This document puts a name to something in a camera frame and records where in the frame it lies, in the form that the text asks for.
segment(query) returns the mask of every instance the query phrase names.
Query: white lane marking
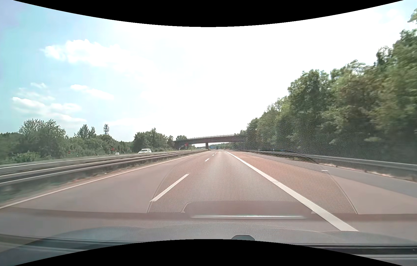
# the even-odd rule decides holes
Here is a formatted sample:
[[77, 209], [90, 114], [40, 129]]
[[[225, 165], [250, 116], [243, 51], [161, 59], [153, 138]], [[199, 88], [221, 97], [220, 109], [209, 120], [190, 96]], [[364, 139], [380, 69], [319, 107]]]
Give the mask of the white lane marking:
[[88, 181], [88, 182], [85, 182], [85, 183], [82, 183], [82, 184], [76, 184], [76, 185], [66, 187], [66, 188], [63, 188], [63, 189], [60, 189], [60, 190], [52, 191], [52, 192], [49, 192], [49, 193], [46, 193], [46, 194], [43, 194], [43, 195], [35, 196], [35, 197], [29, 198], [29, 199], [24, 199], [24, 200], [21, 200], [21, 201], [18, 201], [18, 202], [13, 202], [13, 203], [1, 206], [0, 209], [4, 209], [4, 208], [7, 208], [7, 207], [16, 205], [16, 204], [20, 204], [20, 203], [27, 202], [27, 201], [30, 201], [30, 200], [33, 200], [33, 199], [37, 199], [37, 198], [40, 198], [40, 197], [51, 195], [51, 194], [61, 192], [61, 191], [64, 191], [64, 190], [68, 190], [68, 189], [71, 189], [71, 188], [74, 188], [74, 187], [77, 187], [77, 186], [81, 186], [81, 185], [84, 185], [84, 184], [89, 184], [89, 183], [92, 183], [92, 182], [95, 182], [95, 181], [100, 181], [100, 180], [103, 180], [103, 179], [106, 179], [106, 178], [112, 178], [114, 176], [119, 176], [119, 175], [126, 174], [126, 173], [129, 173], [129, 172], [133, 172], [133, 171], [136, 171], [136, 170], [140, 170], [140, 169], [148, 168], [148, 167], [151, 167], [151, 166], [167, 163], [167, 162], [170, 162], [170, 161], [180, 160], [180, 159], [191, 157], [191, 156], [198, 155], [198, 154], [200, 154], [200, 153], [196, 153], [196, 154], [192, 154], [192, 155], [188, 155], [188, 156], [184, 156], [184, 157], [180, 157], [180, 158], [176, 158], [176, 159], [172, 159], [172, 160], [168, 160], [168, 161], [164, 161], [164, 162], [159, 162], [159, 163], [148, 165], [148, 166], [143, 166], [143, 167], [132, 169], [132, 170], [129, 170], [129, 171], [126, 171], [126, 172], [123, 172], [123, 173], [111, 175], [111, 176], [104, 177], [104, 178], [98, 178], [98, 179]]
[[154, 197], [152, 200], [150, 200], [151, 202], [155, 202], [156, 200], [160, 199], [162, 196], [164, 196], [164, 194], [166, 194], [171, 188], [173, 188], [175, 185], [177, 185], [179, 182], [182, 181], [182, 179], [186, 178], [188, 176], [188, 174], [185, 174], [183, 177], [179, 178], [176, 182], [174, 182], [174, 184], [171, 184], [168, 188], [166, 188], [164, 191], [162, 191], [161, 193], [159, 193], [158, 196]]
[[249, 166], [254, 171], [258, 172], [260, 175], [264, 176], [267, 180], [271, 181], [273, 184], [277, 185], [280, 189], [283, 191], [286, 191], [289, 195], [294, 197], [296, 200], [298, 200], [300, 203], [304, 204], [307, 208], [311, 209], [313, 212], [318, 214], [320, 217], [325, 219], [325, 221], [329, 222], [331, 225], [335, 226], [340, 231], [354, 231], [358, 232], [354, 227], [347, 224], [346, 222], [340, 220], [335, 215], [332, 215], [331, 213], [327, 212], [322, 207], [318, 206], [317, 204], [313, 203], [309, 199], [305, 198], [304, 196], [300, 195], [299, 193], [295, 192], [294, 190], [287, 187], [285, 184], [280, 183], [276, 179], [270, 177], [269, 175], [265, 174], [264, 172], [260, 171], [256, 167], [248, 164], [247, 162], [241, 160], [240, 158], [236, 157], [235, 155], [229, 153], [226, 151], [226, 153], [230, 154], [231, 156], [235, 157], [236, 159], [240, 160], [242, 163]]

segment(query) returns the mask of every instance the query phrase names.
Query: asphalt road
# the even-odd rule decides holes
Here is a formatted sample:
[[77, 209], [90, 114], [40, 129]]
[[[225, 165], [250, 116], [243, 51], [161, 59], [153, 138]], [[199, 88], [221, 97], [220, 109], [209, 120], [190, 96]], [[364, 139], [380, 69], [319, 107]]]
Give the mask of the asphalt road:
[[[251, 201], [264, 202], [260, 211], [284, 204], [292, 207], [289, 215], [309, 214], [317, 219], [240, 222], [417, 241], [416, 183], [248, 152], [202, 152], [112, 172], [44, 194], [0, 209], [0, 233], [46, 237], [100, 226], [157, 227], [180, 221], [128, 220], [110, 214], [180, 213], [190, 202]], [[192, 208], [203, 211], [199, 205]], [[243, 207], [221, 204], [218, 208], [221, 215]], [[23, 210], [50, 210], [54, 215]], [[106, 215], [76, 215], [84, 212]]]

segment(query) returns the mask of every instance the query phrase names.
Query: blue sky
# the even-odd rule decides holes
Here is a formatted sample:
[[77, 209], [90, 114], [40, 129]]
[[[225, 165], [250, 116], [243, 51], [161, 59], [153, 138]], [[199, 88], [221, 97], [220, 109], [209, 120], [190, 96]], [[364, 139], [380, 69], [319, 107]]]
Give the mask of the blue sky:
[[372, 64], [417, 7], [400, 1], [275, 25], [190, 28], [86, 17], [0, 0], [0, 132], [30, 118], [131, 141], [152, 127], [239, 132], [303, 70]]

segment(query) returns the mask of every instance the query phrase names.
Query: car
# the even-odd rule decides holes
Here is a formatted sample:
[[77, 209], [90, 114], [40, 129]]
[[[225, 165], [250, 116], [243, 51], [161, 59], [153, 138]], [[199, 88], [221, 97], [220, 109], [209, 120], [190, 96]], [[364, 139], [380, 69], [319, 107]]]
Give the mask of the car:
[[152, 152], [151, 149], [142, 149], [138, 153], [150, 153]]

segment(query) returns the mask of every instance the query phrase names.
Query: windshield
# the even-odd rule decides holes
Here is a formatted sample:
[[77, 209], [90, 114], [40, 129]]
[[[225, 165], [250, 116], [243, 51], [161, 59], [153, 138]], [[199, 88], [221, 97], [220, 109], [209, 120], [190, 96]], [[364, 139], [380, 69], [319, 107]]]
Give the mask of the windshield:
[[175, 27], [0, 0], [0, 234], [109, 227], [417, 243], [417, 1]]

